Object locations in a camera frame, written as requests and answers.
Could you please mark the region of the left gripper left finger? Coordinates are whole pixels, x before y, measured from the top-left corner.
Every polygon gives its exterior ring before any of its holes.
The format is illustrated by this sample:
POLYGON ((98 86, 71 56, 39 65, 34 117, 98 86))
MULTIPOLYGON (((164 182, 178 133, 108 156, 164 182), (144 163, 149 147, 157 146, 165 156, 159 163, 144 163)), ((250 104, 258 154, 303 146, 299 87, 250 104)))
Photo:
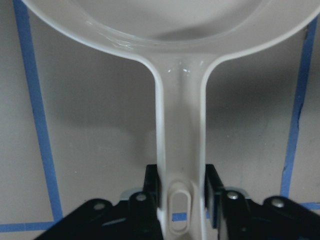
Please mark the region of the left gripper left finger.
POLYGON ((118 204, 88 200, 37 237, 39 240, 162 240, 157 217, 160 178, 148 164, 143 188, 118 204))

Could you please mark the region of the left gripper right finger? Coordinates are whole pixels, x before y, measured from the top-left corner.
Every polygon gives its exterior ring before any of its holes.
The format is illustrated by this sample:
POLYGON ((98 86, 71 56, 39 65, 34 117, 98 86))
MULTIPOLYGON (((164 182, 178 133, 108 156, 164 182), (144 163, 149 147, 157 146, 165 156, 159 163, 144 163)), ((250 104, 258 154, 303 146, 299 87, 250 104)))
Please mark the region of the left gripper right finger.
POLYGON ((318 240, 320 216, 283 196, 262 204, 225 187, 214 165, 205 166, 205 207, 220 240, 318 240))

